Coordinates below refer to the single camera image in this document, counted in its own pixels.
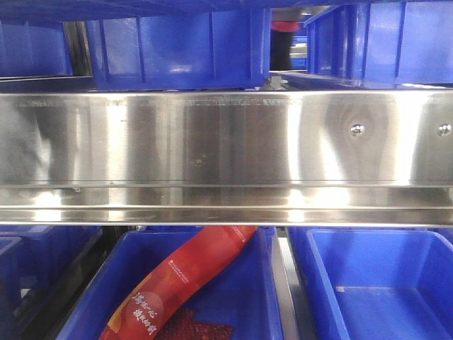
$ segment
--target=screw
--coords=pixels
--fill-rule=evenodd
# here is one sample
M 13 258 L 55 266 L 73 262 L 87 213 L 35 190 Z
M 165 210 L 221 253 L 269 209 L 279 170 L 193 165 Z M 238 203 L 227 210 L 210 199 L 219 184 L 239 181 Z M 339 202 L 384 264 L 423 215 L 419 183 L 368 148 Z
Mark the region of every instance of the screw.
M 439 136 L 445 136 L 445 135 L 448 135 L 451 131 L 452 131 L 452 126 L 450 124 L 442 124 L 437 129 L 437 134 Z
M 352 136 L 361 135 L 365 131 L 365 126 L 361 124 L 355 124 L 351 127 L 351 134 Z

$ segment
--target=red object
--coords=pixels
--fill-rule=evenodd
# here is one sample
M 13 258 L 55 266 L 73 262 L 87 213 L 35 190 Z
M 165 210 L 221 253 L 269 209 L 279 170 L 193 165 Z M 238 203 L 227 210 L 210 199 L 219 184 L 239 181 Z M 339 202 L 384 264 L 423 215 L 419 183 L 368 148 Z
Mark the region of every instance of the red object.
M 252 226 L 203 228 L 137 285 L 113 313 L 100 340 L 154 339 L 188 298 L 241 253 L 255 231 Z
M 273 21 L 270 27 L 279 32 L 293 33 L 299 29 L 299 21 Z

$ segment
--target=blue storage crate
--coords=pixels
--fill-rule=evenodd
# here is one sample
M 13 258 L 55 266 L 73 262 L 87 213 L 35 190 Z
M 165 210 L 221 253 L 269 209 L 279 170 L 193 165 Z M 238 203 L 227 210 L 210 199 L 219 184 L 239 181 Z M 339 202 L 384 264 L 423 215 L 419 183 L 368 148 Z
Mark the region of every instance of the blue storage crate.
M 291 58 L 292 69 L 306 69 L 306 58 Z
M 86 23 L 101 91 L 247 88 L 269 76 L 270 12 Z
M 309 73 L 388 82 L 453 82 L 453 2 L 334 6 L 309 19 Z
M 141 226 L 141 232 L 199 232 L 203 227 L 197 225 L 146 225 Z M 266 235 L 269 255 L 272 254 L 273 237 L 277 235 L 275 227 L 259 227 Z
M 441 234 L 448 242 L 453 244 L 453 228 L 435 228 L 431 229 L 431 231 Z
M 366 1 L 349 0 L 349 2 Z M 309 2 L 310 5 L 338 3 L 338 0 Z M 87 21 L 209 11 L 247 11 L 297 4 L 304 5 L 300 0 L 0 0 L 0 17 L 39 18 L 46 21 Z
M 49 287 L 71 260 L 66 227 L 2 225 L 0 237 L 5 236 L 23 239 L 18 254 L 21 288 Z
M 19 306 L 21 303 L 17 265 L 20 244 L 20 237 L 0 237 L 0 281 L 3 283 L 8 303 L 12 308 Z
M 306 235 L 306 247 L 293 252 L 320 340 L 453 337 L 453 246 L 444 237 L 384 230 Z
M 71 74 L 62 23 L 0 18 L 0 77 Z
M 86 289 L 58 340 L 98 340 L 111 314 L 153 268 L 196 233 L 128 232 Z M 233 338 L 282 339 L 265 233 L 185 303 L 195 319 L 228 324 Z
M 203 227 L 198 225 L 142 225 L 141 232 L 199 232 Z
M 70 260 L 74 259 L 83 249 L 84 245 L 98 233 L 101 233 L 102 227 L 99 225 L 72 225 L 59 228 L 67 228 L 69 235 L 69 247 L 71 251 Z

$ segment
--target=red packaging bag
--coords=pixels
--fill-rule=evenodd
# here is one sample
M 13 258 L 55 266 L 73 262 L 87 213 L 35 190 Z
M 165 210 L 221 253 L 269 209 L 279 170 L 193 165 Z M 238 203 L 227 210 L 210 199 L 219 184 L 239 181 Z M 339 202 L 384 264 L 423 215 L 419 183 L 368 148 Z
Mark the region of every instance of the red packaging bag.
M 100 340 L 154 339 L 185 301 L 241 253 L 256 229 L 202 229 L 137 285 L 113 313 Z

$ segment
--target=shelf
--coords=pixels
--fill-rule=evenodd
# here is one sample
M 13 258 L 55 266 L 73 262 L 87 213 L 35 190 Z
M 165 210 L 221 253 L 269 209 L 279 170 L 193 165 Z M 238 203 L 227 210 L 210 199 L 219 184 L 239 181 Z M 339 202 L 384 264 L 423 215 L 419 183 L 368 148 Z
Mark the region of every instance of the shelf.
M 1 223 L 450 225 L 453 92 L 0 95 Z

